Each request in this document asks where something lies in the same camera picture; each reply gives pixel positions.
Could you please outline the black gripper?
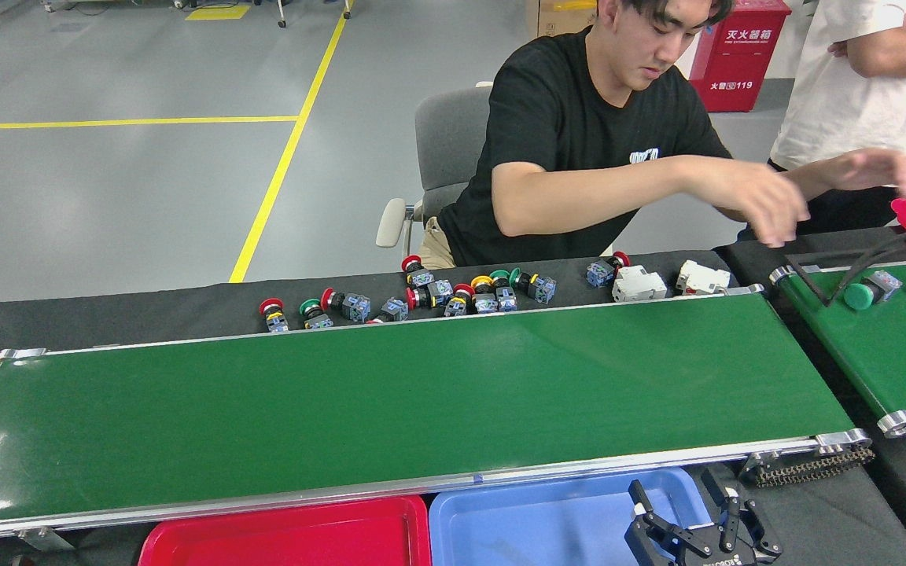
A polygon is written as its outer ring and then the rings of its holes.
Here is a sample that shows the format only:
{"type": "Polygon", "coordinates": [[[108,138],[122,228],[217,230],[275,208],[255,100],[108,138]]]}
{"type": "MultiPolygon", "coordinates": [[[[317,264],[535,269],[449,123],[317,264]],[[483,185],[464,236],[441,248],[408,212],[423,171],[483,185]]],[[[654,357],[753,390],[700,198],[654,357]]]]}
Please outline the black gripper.
{"type": "Polygon", "coordinates": [[[654,512],[643,484],[633,480],[628,493],[634,519],[625,533],[639,565],[756,565],[772,564],[783,555],[783,544],[755,499],[744,499],[737,488],[720,484],[711,469],[701,474],[720,511],[720,520],[707,530],[709,543],[654,512]]]}

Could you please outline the seated person's right hand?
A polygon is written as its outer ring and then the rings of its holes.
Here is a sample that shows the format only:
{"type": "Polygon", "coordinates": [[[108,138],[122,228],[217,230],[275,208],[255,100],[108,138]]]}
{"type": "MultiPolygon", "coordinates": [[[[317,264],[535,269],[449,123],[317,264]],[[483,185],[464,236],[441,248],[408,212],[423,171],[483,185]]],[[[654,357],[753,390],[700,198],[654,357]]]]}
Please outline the seated person's right hand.
{"type": "Polygon", "coordinates": [[[729,164],[724,175],[727,198],[716,209],[728,219],[748,223],[767,247],[781,248],[793,241],[798,223],[810,218],[803,193],[785,175],[740,161],[729,164]]]}

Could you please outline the seated person's left hand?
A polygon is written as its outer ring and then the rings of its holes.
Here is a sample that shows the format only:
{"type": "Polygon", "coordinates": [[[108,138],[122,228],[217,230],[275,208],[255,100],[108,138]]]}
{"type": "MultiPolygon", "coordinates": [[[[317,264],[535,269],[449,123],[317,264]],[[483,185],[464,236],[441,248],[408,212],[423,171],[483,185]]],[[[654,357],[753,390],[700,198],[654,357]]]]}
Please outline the seated person's left hand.
{"type": "Polygon", "coordinates": [[[823,159],[819,170],[831,189],[859,191],[892,187],[906,198],[906,153],[895,149],[864,148],[823,159]]]}

